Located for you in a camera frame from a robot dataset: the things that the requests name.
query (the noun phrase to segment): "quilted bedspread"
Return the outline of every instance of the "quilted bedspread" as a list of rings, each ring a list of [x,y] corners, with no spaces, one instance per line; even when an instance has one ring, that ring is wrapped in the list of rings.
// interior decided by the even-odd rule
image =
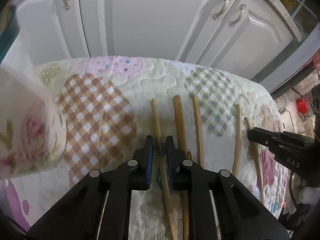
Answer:
[[[57,166],[6,180],[15,220],[26,230],[92,169],[109,171],[132,158],[153,134],[151,99],[157,98],[162,136],[176,141],[173,96],[181,95],[187,148],[196,160],[192,96],[199,97],[205,166],[232,170],[236,108],[241,106],[241,158],[237,178],[260,199],[246,137],[248,117],[254,126],[280,131],[280,116],[259,84],[220,70],[156,58],[95,57],[35,67],[37,77],[55,97],[66,119],[65,151]],[[266,208],[278,217],[284,203],[287,169],[259,146]],[[180,193],[173,194],[175,219],[182,239]],[[169,239],[168,220],[155,156],[151,189],[132,192],[130,239]]]

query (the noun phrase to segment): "floral pillow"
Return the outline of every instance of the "floral pillow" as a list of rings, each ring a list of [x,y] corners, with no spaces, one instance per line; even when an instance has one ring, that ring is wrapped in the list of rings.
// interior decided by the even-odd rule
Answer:
[[[45,87],[0,70],[0,179],[54,165],[66,143],[66,123]]]

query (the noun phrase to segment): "wooden stick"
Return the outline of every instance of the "wooden stick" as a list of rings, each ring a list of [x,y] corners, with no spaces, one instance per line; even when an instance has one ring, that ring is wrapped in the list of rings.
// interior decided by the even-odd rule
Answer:
[[[195,124],[196,124],[196,142],[197,142],[197,159],[198,164],[201,167],[204,167],[204,145],[203,145],[203,134],[202,134],[202,122],[201,122],[201,113],[199,107],[199,98],[194,95],[192,97],[193,102],[193,111],[195,115]]]
[[[191,160],[191,161],[192,161],[192,155],[191,155],[191,152],[190,152],[190,151],[187,151],[187,155],[188,155],[188,160]]]
[[[177,130],[178,147],[182,150],[186,158],[188,158],[187,153],[187,141],[186,141],[186,131],[184,128],[183,110],[181,103],[181,96],[173,97],[174,114]],[[189,239],[189,200],[188,191],[184,190],[182,192],[182,221],[183,221],[183,239]]]
[[[235,160],[233,162],[232,174],[237,177],[239,172],[240,153],[241,153],[241,108],[240,105],[236,105],[236,150]]]
[[[178,147],[182,150],[187,157],[187,141],[186,131],[184,129],[183,110],[181,103],[181,96],[173,97],[174,114],[177,128]]]
[[[164,192],[165,207],[166,207],[167,215],[168,215],[168,219],[169,219],[172,239],[178,240],[177,225],[174,220],[173,205],[172,205],[171,198],[170,198],[170,190],[169,190],[169,184],[168,184],[168,178],[167,178],[167,171],[166,171],[166,167],[165,167],[165,154],[162,149],[160,121],[159,121],[156,99],[151,100],[151,106],[152,106],[152,116],[153,116],[153,123],[154,123],[153,129],[154,129],[154,133],[156,134],[158,151],[159,151],[159,156],[160,156],[160,174],[161,174],[162,188],[163,188],[163,192]]]
[[[250,131],[252,129],[250,122],[248,120],[247,117],[244,118],[244,121],[247,125],[248,131]],[[259,187],[259,191],[260,191],[260,202],[264,205],[264,191],[263,191],[263,176],[262,176],[262,170],[260,167],[260,162],[259,162],[259,150],[258,150],[258,145],[255,142],[250,142],[251,143],[251,147],[253,150],[253,155],[254,155],[254,163],[256,166],[256,173],[257,173],[257,179],[260,183],[260,187]]]

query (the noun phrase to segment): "pink rose print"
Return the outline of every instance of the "pink rose print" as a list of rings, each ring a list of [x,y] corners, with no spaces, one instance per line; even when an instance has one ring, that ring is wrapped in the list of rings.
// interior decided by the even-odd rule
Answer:
[[[25,160],[34,160],[45,155],[45,124],[42,121],[44,103],[32,105],[23,120],[21,141]]]
[[[0,158],[0,167],[2,174],[12,175],[16,167],[15,153],[13,152],[5,158]]]

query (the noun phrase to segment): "white cabinet door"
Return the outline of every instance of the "white cabinet door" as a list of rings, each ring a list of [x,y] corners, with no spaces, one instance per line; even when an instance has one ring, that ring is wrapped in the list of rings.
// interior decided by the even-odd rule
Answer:
[[[34,65],[89,56],[79,0],[12,0],[17,7],[20,46]],[[14,52],[15,44],[10,48]]]
[[[241,13],[243,4],[246,8]],[[251,79],[292,39],[285,23],[264,0],[236,0],[196,63]]]
[[[224,0],[80,0],[80,4],[91,56],[183,60]],[[213,20],[211,28],[217,28],[226,13]]]

